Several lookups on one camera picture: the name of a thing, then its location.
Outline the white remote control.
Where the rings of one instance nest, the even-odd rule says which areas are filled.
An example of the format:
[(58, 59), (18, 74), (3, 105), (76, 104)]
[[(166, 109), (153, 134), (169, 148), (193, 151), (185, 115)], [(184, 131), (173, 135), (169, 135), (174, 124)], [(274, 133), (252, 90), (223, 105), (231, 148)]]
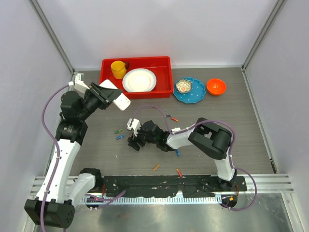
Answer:
[(111, 94), (108, 96), (109, 101), (113, 102), (121, 111), (130, 106), (131, 101), (110, 80), (104, 80), (99, 86), (111, 90)]

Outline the white battery cover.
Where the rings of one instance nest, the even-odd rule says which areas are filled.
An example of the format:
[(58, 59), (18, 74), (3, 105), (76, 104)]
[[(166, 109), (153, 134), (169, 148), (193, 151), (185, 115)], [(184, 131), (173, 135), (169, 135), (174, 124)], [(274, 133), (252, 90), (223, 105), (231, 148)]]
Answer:
[(177, 132), (177, 131), (180, 131), (181, 130), (181, 128), (173, 128), (171, 131), (172, 132)]

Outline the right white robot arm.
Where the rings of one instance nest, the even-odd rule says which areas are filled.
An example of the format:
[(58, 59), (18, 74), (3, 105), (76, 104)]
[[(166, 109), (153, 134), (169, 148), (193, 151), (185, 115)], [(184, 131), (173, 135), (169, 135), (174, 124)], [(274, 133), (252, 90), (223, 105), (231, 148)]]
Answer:
[(127, 129), (132, 131), (128, 145), (137, 151), (146, 144), (154, 144), (164, 152), (194, 145), (215, 162), (218, 183), (213, 189), (228, 191), (235, 186), (237, 171), (231, 157), (234, 136), (230, 130), (214, 121), (199, 118), (194, 125), (183, 130), (164, 131), (151, 120), (141, 124), (139, 120), (131, 118)]

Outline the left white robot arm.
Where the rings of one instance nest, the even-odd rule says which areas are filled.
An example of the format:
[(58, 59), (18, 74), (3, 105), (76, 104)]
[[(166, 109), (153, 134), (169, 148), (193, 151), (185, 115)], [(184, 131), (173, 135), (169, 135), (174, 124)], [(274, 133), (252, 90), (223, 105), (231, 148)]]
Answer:
[(122, 91), (111, 81), (100, 85), (83, 82), (68, 84), (74, 89), (61, 96), (61, 121), (52, 138), (55, 148), (45, 180), (33, 200), (27, 200), (25, 211), (42, 231), (48, 226), (66, 230), (73, 221), (76, 205), (89, 192), (102, 189), (103, 177), (99, 169), (84, 168), (77, 180), (67, 187), (73, 162), (87, 131), (86, 119), (97, 109), (105, 110), (114, 103), (120, 110), (130, 105)]

